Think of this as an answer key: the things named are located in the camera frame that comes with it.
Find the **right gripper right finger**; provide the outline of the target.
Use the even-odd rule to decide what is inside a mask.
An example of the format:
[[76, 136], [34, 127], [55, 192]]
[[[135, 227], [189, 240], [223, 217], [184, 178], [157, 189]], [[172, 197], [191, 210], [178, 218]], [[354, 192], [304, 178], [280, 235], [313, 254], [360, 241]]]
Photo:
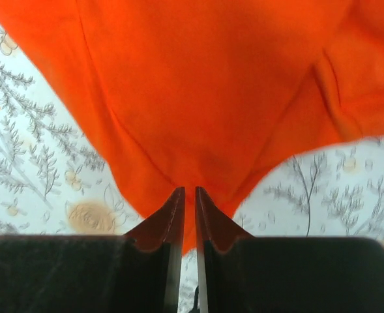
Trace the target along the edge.
[[255, 237], [196, 189], [202, 312], [384, 312], [384, 248], [364, 237]]

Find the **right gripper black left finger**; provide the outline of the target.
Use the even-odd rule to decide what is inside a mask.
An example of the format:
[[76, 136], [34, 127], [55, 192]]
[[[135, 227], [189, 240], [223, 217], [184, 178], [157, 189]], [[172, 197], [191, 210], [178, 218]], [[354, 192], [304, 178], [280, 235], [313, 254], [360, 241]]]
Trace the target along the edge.
[[123, 235], [0, 235], [0, 312], [176, 312], [185, 190]]

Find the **orange t shirt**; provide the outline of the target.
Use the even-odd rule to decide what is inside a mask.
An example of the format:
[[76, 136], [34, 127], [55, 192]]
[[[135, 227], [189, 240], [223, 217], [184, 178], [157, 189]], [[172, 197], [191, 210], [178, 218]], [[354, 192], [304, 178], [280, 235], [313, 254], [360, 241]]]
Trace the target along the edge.
[[384, 1], [0, 1], [0, 24], [150, 215], [227, 215], [293, 155], [384, 135]]

